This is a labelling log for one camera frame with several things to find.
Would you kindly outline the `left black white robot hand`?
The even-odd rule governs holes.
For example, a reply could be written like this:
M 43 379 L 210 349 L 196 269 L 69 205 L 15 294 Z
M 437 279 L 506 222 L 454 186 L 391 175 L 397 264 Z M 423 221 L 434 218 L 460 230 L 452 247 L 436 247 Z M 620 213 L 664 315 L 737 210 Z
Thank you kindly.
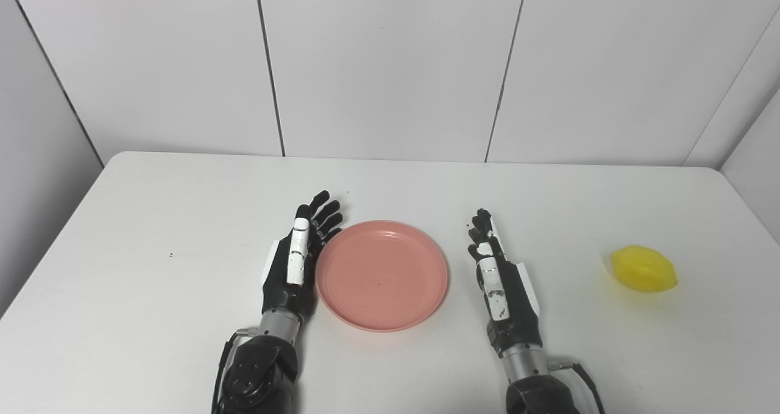
M 342 230 L 340 208 L 327 190 L 298 207 L 292 229 L 272 251 L 263 284 L 263 312 L 285 309 L 301 321 L 314 313 L 316 264 L 326 244 Z

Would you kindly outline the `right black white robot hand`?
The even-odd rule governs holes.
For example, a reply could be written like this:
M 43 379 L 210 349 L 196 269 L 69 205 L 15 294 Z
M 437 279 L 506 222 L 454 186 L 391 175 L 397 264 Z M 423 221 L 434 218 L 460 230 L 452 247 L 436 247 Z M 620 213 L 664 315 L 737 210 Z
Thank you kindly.
M 544 345 L 538 304 L 523 278 L 527 272 L 507 259 L 490 211 L 478 209 L 468 231 L 468 253 L 476 263 L 477 284 L 489 314 L 487 335 L 499 357 L 518 344 Z

